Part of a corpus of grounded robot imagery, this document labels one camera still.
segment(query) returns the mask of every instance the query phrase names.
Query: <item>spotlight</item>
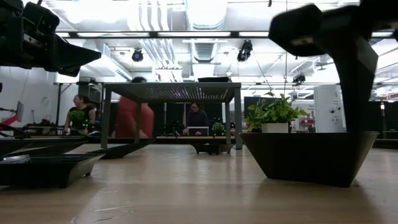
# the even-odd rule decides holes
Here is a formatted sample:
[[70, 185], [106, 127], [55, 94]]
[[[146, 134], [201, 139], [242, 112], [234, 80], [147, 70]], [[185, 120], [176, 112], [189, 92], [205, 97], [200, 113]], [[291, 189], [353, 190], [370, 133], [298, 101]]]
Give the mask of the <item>spotlight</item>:
[[293, 77], [293, 83], [296, 83], [296, 85], [294, 85], [294, 86], [299, 86], [303, 82], [305, 82], [304, 74], [299, 74], [299, 75]]
[[245, 62], [250, 57], [250, 52], [253, 50], [251, 40], [244, 40], [242, 47], [239, 50], [237, 60], [239, 62]]
[[142, 61], [142, 59], [144, 59], [144, 56], [142, 56], [141, 49], [134, 49], [134, 53], [132, 54], [131, 59], [134, 62]]

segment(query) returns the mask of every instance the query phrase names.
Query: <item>desk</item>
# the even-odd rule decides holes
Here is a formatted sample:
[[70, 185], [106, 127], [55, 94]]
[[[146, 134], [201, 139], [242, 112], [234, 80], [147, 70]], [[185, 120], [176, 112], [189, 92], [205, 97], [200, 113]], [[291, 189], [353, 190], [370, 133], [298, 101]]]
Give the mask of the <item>desk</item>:
[[[136, 103], [225, 103], [226, 124], [231, 123], [229, 103], [235, 101], [236, 132], [242, 132], [241, 84], [240, 83], [112, 83], [104, 84], [105, 100], [102, 120], [101, 147], [108, 147], [111, 95], [115, 92]], [[137, 107], [137, 126], [141, 129], [141, 104]], [[139, 142], [136, 131], [135, 142]], [[231, 126], [226, 125], [226, 143], [231, 144]], [[243, 142], [236, 136], [236, 149], [242, 149]]]

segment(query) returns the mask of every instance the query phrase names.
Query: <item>woman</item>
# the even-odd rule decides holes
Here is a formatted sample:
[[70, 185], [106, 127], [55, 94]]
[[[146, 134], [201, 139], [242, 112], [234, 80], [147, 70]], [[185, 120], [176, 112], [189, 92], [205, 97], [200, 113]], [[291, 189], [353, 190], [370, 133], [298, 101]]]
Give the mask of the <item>woman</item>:
[[70, 108], [65, 121], [64, 133], [71, 129], [70, 135], [88, 135], [94, 131], [95, 110], [88, 105], [90, 99], [84, 95], [76, 95], [73, 98], [75, 106]]
[[[134, 78], [131, 83], [146, 83], [143, 77]], [[126, 97], [121, 97], [119, 101], [119, 111], [116, 120], [117, 138], [134, 138], [137, 125], [137, 106], [138, 104]], [[154, 131], [154, 112], [146, 104], [141, 104], [141, 129], [140, 138], [151, 138]]]

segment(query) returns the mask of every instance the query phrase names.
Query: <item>person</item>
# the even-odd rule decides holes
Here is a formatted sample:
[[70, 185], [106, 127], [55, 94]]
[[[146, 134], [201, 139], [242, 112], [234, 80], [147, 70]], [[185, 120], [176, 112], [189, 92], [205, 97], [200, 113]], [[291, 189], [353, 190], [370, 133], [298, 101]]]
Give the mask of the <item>person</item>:
[[[146, 83], [143, 77], [134, 78], [131, 83]], [[137, 106], [138, 104], [126, 97], [119, 100], [119, 111], [116, 117], [116, 137], [134, 138], [136, 135], [137, 124]], [[140, 138], [151, 138], [154, 131], [154, 112], [146, 104], [141, 104], [141, 129]]]
[[[187, 114], [186, 127], [208, 127], [209, 122], [207, 114], [200, 108], [200, 103], [191, 103], [191, 110]], [[187, 135], [188, 128], [183, 130], [183, 134]], [[195, 132], [196, 136], [207, 135], [207, 130], [198, 130]]]
[[70, 135], [87, 135], [94, 131], [95, 109], [89, 105], [90, 99], [78, 94], [73, 98], [75, 106], [70, 108], [65, 121], [64, 133], [70, 128]]

